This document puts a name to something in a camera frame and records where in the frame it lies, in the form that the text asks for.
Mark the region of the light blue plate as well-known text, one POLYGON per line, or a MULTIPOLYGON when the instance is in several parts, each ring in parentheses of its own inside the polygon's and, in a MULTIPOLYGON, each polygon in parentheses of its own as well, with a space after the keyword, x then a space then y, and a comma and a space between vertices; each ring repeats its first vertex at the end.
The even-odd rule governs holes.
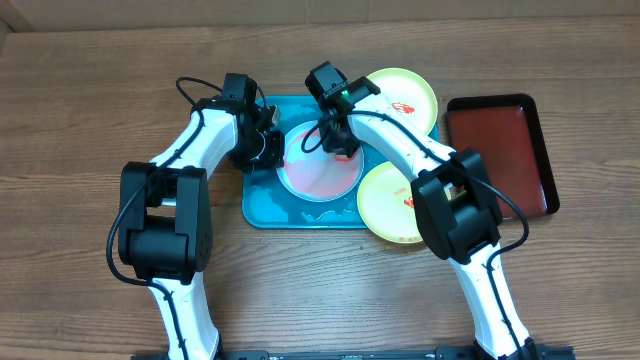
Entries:
POLYGON ((312 202, 327 202, 346 195, 364 171, 361 149, 350 163, 336 162, 334 153, 321 148, 312 153, 302 151, 302 140, 315 121, 301 123, 285 135, 284 165, 277 169, 281 183, 295 196, 312 202))

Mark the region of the yellow-green plate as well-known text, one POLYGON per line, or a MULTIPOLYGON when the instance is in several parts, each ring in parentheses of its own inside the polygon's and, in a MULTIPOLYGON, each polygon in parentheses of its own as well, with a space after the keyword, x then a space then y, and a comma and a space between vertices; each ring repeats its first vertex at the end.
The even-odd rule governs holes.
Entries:
POLYGON ((366 227, 378 237, 397 244, 423 241, 409 181, 390 162, 375 166, 361 180, 357 208, 366 227))
POLYGON ((426 135, 437 138, 438 101, 423 77, 403 68, 384 68, 367 78, 381 89, 397 112, 426 135))

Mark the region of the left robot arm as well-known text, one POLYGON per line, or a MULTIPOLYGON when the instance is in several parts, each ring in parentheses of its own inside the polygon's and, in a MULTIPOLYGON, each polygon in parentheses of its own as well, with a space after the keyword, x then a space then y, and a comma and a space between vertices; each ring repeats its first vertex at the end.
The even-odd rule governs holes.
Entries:
POLYGON ((189 103, 187 127, 164 152, 122 169, 106 260, 118 280, 152 293, 169 341, 163 358, 216 359, 221 339, 204 286, 209 180, 223 159, 246 174, 281 167, 284 136, 277 108, 246 74, 227 74, 216 95, 189 103))

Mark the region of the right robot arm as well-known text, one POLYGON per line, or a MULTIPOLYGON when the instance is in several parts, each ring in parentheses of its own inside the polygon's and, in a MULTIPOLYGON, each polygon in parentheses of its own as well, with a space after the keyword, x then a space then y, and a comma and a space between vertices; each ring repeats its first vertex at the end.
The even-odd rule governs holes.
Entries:
POLYGON ((501 265, 503 221, 479 153, 457 152, 417 130, 370 79, 350 81, 330 62, 312 69, 305 85, 323 117, 318 148, 352 157, 367 143, 409 181, 419 234, 454 269, 471 311, 480 359, 535 359, 538 350, 519 319, 501 265))

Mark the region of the black red-lined tray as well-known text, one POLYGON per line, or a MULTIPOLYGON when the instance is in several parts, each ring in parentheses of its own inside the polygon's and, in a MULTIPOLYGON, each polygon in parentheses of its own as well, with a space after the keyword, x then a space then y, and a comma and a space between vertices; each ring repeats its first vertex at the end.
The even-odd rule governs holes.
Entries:
POLYGON ((527 217, 551 215, 560 200, 533 98, 507 94, 454 98, 445 119, 451 146, 482 157, 491 185, 527 217))

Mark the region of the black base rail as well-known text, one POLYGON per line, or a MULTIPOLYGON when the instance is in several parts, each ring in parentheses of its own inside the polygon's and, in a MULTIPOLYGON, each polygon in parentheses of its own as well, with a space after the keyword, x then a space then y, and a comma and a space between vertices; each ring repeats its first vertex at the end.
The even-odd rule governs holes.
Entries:
MULTIPOLYGON (((535 353, 527 359, 575 360, 572 347, 548 347, 534 345, 535 353)), ((473 346, 439 346, 425 351, 375 351, 375 352, 298 352, 268 353, 267 351, 225 351, 214 359, 224 360, 474 360, 489 359, 480 355, 473 346)), ((166 360, 166 354, 132 355, 137 360, 166 360)))

